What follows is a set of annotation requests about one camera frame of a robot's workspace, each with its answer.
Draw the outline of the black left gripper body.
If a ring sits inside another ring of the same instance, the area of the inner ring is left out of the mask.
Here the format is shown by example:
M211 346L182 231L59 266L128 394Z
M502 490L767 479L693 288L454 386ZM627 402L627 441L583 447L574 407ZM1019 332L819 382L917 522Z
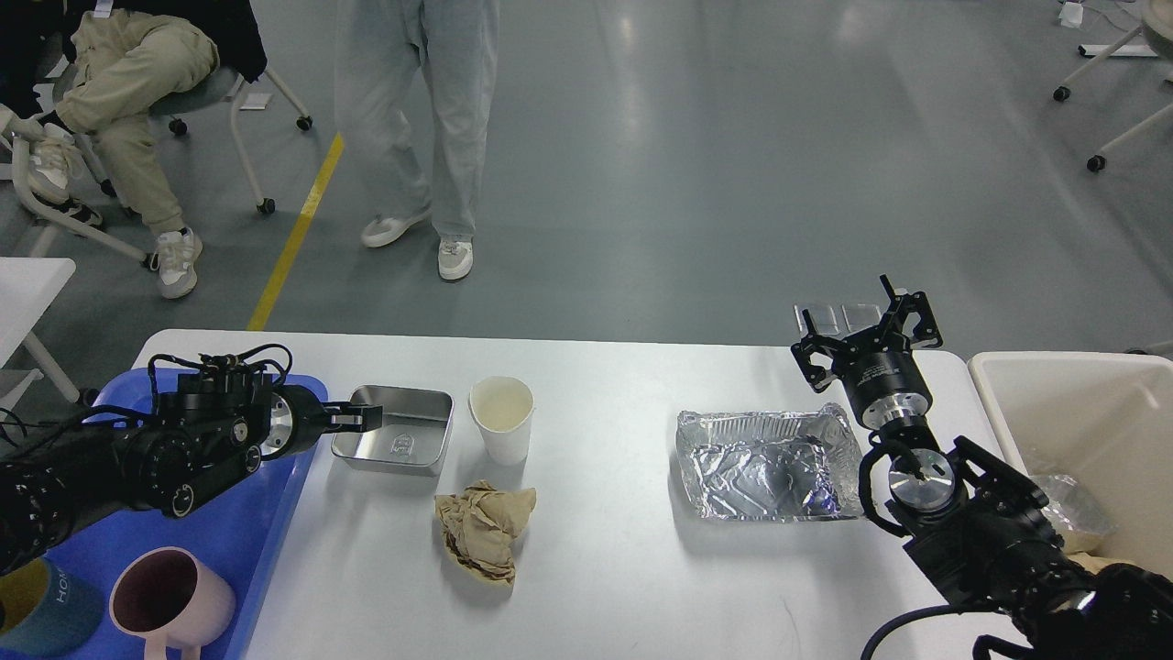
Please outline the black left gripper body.
M262 460L280 460L308 450L327 426L328 413L306 386L276 386L269 406L269 435L262 443Z

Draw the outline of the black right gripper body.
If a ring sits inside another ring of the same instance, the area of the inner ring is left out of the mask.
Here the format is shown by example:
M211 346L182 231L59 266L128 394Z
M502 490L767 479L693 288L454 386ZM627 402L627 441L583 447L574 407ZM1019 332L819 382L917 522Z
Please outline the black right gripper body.
M850 410L868 430L877 431L897 419L925 419L933 404L909 351L869 351L841 343L835 375L842 381Z

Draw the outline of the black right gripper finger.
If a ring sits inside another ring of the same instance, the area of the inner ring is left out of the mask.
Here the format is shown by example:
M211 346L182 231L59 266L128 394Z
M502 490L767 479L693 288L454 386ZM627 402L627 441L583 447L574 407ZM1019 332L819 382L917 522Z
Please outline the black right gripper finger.
M826 392L835 380L841 380L846 372L856 365L861 358L861 346L818 333L816 322L814 322L809 309L801 309L801 317L804 317L806 334L799 342L791 346L791 351L795 356L796 367L804 372L806 385L815 393ZM829 367L814 363L813 356L815 355L829 358Z
M909 291L891 285L880 275L889 305L880 317L875 345L880 351L938 349L943 336L933 315L931 305L921 290Z

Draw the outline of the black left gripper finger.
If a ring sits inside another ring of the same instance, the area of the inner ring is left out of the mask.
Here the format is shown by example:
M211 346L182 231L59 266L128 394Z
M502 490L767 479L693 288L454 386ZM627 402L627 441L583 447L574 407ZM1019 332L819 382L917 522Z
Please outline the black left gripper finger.
M359 402L324 402L323 435L339 433L369 433L384 426L382 404Z

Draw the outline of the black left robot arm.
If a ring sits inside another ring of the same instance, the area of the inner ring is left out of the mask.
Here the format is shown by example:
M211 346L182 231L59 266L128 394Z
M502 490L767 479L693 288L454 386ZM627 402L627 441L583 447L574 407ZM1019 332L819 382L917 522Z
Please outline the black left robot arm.
M149 410L94 404L5 456L4 574L111 513L181 519L267 461L382 424L381 406L323 401L257 351L187 360L171 392L160 389L160 362L177 358L149 360Z

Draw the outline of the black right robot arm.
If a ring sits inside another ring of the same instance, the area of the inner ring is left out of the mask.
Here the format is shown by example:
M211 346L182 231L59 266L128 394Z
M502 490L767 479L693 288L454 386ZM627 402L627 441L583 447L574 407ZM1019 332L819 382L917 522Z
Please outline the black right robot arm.
M881 275L888 308L875 325L835 338L804 309L805 334L792 347L813 392L845 386L850 411L869 434L857 471L865 517L904 539L906 554L944 599L877 628L861 651L872 659L884 638L927 618L1008 615L1026 642L984 634L976 659L1168 659L1169 580L1114 563L1092 573L1063 553L1043 513L1047 495L1028 475L971 438L938 445L933 404L913 351L943 342L921 291Z

